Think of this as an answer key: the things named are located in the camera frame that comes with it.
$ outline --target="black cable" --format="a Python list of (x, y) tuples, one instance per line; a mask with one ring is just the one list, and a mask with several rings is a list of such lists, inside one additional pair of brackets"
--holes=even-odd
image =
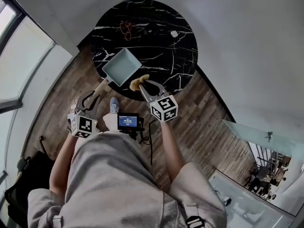
[(152, 160), (153, 160), (153, 147), (152, 147), (152, 137), (151, 137), (151, 124), (154, 123), (155, 121), (156, 121), (156, 119), (149, 123), (149, 136), (143, 137), (143, 132), (140, 131), (142, 140), (139, 142), (139, 144), (144, 143), (144, 144), (150, 146), (150, 149), (151, 149), (150, 164), (151, 164), (151, 165), (152, 165)]

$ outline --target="yellow sponge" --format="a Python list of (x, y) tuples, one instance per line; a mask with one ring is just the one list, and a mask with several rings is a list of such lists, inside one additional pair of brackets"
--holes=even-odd
[(150, 77), (150, 75), (145, 74), (145, 75), (141, 76), (140, 78), (132, 80), (132, 82), (130, 83), (130, 89), (133, 91), (140, 90), (139, 84), (143, 83), (144, 80), (148, 80), (149, 77)]

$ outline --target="black marble tabletop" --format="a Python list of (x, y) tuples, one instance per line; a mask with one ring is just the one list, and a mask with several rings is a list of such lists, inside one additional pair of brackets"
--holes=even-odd
[(172, 95), (191, 80), (198, 59), (193, 31), (174, 9), (153, 0), (129, 0), (109, 9), (92, 33), (92, 59), (99, 75), (102, 67), (122, 48), (142, 63), (121, 87), (109, 86), (134, 100), (144, 101), (139, 91), (129, 89), (130, 82), (142, 75), (163, 84)]

